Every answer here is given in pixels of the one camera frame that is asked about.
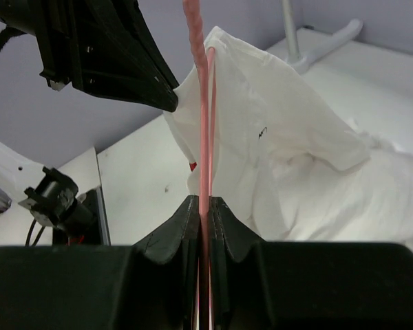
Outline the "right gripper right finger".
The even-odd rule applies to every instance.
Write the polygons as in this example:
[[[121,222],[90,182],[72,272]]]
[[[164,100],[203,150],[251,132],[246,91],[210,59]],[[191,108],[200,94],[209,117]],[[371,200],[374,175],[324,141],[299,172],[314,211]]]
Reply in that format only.
[[[211,200],[214,329],[413,329],[413,252],[265,241]]]

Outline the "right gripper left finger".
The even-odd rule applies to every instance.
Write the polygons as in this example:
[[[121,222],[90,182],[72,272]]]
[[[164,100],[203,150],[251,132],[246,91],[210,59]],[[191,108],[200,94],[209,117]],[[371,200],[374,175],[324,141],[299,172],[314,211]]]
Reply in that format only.
[[[0,247],[0,329],[192,329],[198,198],[131,246]]]

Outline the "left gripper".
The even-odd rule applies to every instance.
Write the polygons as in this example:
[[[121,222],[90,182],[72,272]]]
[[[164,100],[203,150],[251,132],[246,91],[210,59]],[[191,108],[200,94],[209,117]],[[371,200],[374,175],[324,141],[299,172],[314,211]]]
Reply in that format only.
[[[13,35],[36,38],[41,76],[51,89],[173,112],[179,85],[156,45],[137,1],[0,1],[0,22]]]

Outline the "pink wire hanger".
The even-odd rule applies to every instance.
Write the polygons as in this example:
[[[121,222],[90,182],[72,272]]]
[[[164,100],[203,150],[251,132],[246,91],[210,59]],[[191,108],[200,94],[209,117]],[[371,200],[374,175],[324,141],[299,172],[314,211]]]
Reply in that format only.
[[[209,206],[212,195],[216,110],[215,49],[204,47],[199,1],[183,1],[193,61],[200,86],[200,188],[199,215],[201,253],[198,270],[198,316],[200,329],[213,329],[213,306],[209,261]]]

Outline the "white t-shirt red print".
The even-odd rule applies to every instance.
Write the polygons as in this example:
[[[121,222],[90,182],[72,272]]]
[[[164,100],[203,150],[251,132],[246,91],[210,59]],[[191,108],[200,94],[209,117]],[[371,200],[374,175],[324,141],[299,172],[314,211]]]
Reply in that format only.
[[[219,27],[212,194],[273,241],[413,244],[413,155],[344,122],[289,65]]]

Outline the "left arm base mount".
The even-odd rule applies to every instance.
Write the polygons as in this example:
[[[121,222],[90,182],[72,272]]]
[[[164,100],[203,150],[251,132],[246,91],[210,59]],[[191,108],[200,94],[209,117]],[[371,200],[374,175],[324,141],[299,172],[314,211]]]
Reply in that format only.
[[[77,209],[66,221],[69,232],[53,229],[53,245],[111,245],[103,190],[100,186],[81,195]]]

